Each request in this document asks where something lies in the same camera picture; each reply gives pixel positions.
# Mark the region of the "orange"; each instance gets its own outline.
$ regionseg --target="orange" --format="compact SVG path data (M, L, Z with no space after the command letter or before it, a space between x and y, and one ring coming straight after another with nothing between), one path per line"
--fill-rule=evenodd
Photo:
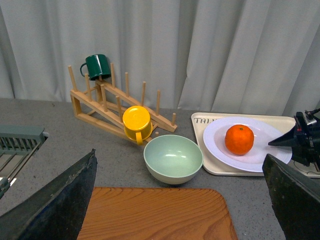
M254 140L254 132L248 126L237 124L226 131L224 143L231 153L245 155L253 147Z

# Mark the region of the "wooden cutting board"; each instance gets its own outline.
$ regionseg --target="wooden cutting board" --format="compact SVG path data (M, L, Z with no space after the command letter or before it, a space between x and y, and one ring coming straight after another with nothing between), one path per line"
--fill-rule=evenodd
M237 240L212 189L95 187L78 240Z

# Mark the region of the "gray countertop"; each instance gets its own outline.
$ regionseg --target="gray countertop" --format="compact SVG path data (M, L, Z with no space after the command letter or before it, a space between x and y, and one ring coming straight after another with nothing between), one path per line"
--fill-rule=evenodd
M171 119L175 134L196 142L191 115L196 111L161 109ZM275 217L264 177L216 176L201 168L190 181L170 186L148 172L143 147L105 132L74 116L71 103L0 99L0 124L41 126L49 138L18 174L16 182L0 200L0 215L23 202L92 149L96 149L96 187L209 188L226 200L239 240L284 240Z

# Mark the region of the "white plate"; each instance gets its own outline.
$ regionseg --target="white plate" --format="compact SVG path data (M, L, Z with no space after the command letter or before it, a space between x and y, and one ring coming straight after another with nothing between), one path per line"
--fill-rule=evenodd
M227 130L236 124L248 126L254 134L252 149L245 155L232 154L225 146ZM284 163L292 157L291 147L269 146L268 142L283 135L273 126L247 117L224 117L214 120L204 130L203 141L209 152L223 163L249 172L262 173L262 165L267 154Z

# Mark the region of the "cup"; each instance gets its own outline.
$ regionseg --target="cup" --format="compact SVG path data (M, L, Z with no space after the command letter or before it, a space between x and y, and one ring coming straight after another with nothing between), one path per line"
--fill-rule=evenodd
M82 76L85 76L82 72L84 65L86 65L89 78L92 81L98 79L99 76L101 76L103 79L107 79L111 76L107 57L103 54L91 55L85 59L85 63L80 67L80 73Z
M153 126L150 113L143 106L131 106L123 113L125 135L138 145L150 137Z

